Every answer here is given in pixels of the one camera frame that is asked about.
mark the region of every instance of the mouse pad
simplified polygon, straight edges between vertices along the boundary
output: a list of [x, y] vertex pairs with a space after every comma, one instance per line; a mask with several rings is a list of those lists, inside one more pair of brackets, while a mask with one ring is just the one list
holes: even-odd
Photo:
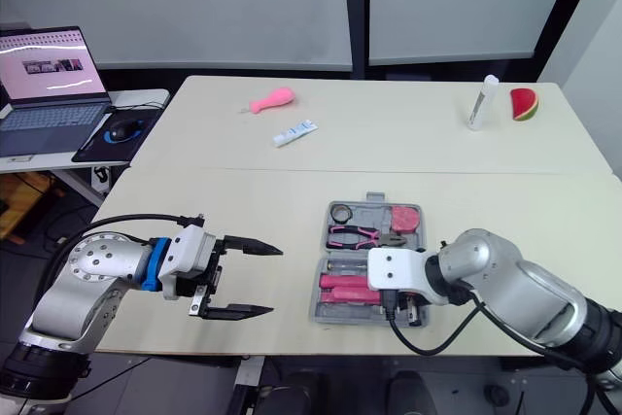
[[[138, 152], [147, 135], [161, 116], [159, 109], [133, 109], [115, 112], [110, 116], [101, 128], [83, 145], [71, 158], [74, 162], [90, 162], [99, 160], [126, 160], [130, 162]], [[138, 120], [143, 121], [143, 129], [136, 138], [128, 141], [110, 144], [104, 139], [104, 135], [110, 126], [117, 121]]]

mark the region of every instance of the table leg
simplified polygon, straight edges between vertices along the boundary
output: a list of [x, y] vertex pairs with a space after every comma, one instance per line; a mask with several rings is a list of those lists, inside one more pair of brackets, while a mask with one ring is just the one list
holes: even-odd
[[240, 362], [226, 415], [244, 415], [249, 407], [255, 405], [264, 360], [265, 357], [250, 357]]
[[52, 171], [52, 174], [77, 191], [80, 195], [86, 198], [87, 201], [91, 202], [95, 206], [100, 207], [104, 202], [104, 197], [101, 194], [95, 191], [90, 184], [85, 182], [76, 174], [72, 173], [71, 170], [56, 169]]

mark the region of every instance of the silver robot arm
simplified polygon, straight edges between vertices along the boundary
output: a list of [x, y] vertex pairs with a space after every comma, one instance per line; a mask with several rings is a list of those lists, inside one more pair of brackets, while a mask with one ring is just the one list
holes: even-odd
[[230, 304], [210, 307], [227, 249], [250, 255], [282, 252], [255, 239], [217, 239], [202, 219], [173, 238], [137, 241], [118, 232], [98, 232], [71, 247], [53, 285], [42, 296], [0, 370], [0, 413], [62, 413], [80, 377], [130, 290], [162, 291], [165, 299], [192, 297], [189, 314], [211, 320], [241, 320], [271, 308]]
[[373, 289], [415, 292], [436, 305], [463, 304], [477, 292], [492, 318], [578, 362], [622, 410], [622, 314], [524, 260], [510, 241], [476, 228], [438, 254], [372, 249], [367, 274]]

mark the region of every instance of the pliers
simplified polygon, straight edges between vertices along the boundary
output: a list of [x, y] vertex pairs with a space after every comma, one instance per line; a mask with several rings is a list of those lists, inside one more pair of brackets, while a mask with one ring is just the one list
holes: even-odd
[[381, 246], [399, 247], [406, 243], [406, 239], [401, 235], [380, 233], [377, 228], [359, 227], [358, 225], [331, 225], [328, 228], [328, 235], [332, 233], [355, 233], [369, 239], [358, 243], [340, 243], [328, 239], [327, 248], [338, 250], [369, 250]]

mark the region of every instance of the screwdriver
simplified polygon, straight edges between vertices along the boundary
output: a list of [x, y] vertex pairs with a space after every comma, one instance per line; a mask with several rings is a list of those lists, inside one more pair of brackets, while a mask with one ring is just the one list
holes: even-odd
[[367, 263], [359, 261], [329, 261], [327, 270], [334, 271], [335, 269], [357, 269], [359, 271], [367, 271]]

